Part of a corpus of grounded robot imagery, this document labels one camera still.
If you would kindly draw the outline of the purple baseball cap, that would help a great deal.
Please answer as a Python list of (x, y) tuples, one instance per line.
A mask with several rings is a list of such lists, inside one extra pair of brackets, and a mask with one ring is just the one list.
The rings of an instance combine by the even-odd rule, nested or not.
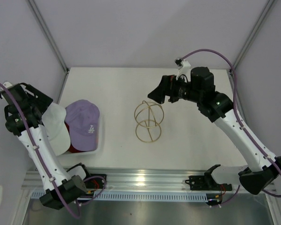
[(66, 107), (65, 123), (71, 145), (80, 152), (95, 151), (98, 146), (100, 111), (88, 100), (81, 99)]

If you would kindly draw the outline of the red baseball cap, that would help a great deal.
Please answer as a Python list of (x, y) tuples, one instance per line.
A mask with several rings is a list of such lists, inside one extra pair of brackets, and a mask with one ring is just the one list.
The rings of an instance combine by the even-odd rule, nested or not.
[[(70, 127), (69, 127), (69, 125), (66, 122), (65, 122), (65, 126), (66, 126), (66, 128), (68, 130), (68, 133), (70, 133)], [(98, 148), (98, 137), (96, 137), (96, 139), (92, 138), (91, 149), (88, 150), (88, 151), (80, 150), (80, 149), (77, 149), (76, 147), (74, 147), (73, 144), (72, 144), (72, 140), (73, 140), (73, 138), (70, 135), (71, 144), (70, 144), (70, 147), (69, 147), (69, 149), (67, 151), (71, 152), (71, 153), (95, 153), (95, 151)]]

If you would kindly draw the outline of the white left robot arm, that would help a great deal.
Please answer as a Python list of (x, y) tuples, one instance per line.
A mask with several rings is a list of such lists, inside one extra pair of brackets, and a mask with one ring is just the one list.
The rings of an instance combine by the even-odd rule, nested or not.
[(45, 191), (40, 197), (42, 205), (60, 210), (82, 197), (92, 176), (82, 163), (68, 170), (61, 166), (42, 122), (53, 99), (30, 84), (9, 82), (3, 84), (0, 96), (8, 103), (4, 108), (7, 130), (25, 146), (41, 176)]

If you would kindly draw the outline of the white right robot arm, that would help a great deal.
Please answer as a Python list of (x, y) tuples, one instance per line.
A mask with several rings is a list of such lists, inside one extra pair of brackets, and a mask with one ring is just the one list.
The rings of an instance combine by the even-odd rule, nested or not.
[(175, 103), (180, 99), (196, 103), (198, 110), (221, 129), (232, 141), (246, 161), (244, 166), (214, 165), (204, 173), (204, 184), (215, 189), (222, 184), (241, 185), (253, 195), (259, 194), (274, 181), (281, 171), (281, 156), (276, 156), (249, 133), (242, 119), (237, 119), (233, 102), (216, 91), (214, 75), (207, 67), (195, 67), (190, 71), (190, 81), (182, 76), (164, 75), (148, 98), (159, 104)]

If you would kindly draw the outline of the white baseball cap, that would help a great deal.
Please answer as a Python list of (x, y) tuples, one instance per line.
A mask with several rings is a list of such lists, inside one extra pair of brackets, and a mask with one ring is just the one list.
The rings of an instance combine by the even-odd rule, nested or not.
[(71, 145), (69, 132), (65, 125), (66, 109), (51, 103), (42, 115), (49, 143), (56, 156), (64, 154)]

